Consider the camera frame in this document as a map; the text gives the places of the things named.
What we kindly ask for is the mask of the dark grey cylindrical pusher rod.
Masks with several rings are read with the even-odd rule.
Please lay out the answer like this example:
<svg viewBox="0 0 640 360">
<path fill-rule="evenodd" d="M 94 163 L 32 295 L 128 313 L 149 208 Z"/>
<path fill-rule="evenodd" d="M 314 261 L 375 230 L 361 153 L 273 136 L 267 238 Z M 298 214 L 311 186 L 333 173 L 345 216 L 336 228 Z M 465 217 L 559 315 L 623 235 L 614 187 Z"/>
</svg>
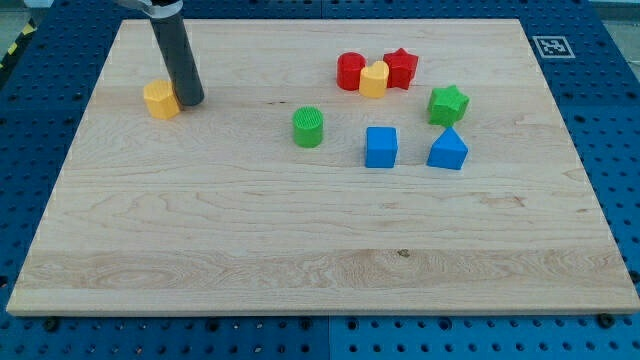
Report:
<svg viewBox="0 0 640 360">
<path fill-rule="evenodd" d="M 204 90 L 182 16 L 182 3 L 152 3 L 150 22 L 181 105 L 196 106 Z"/>
</svg>

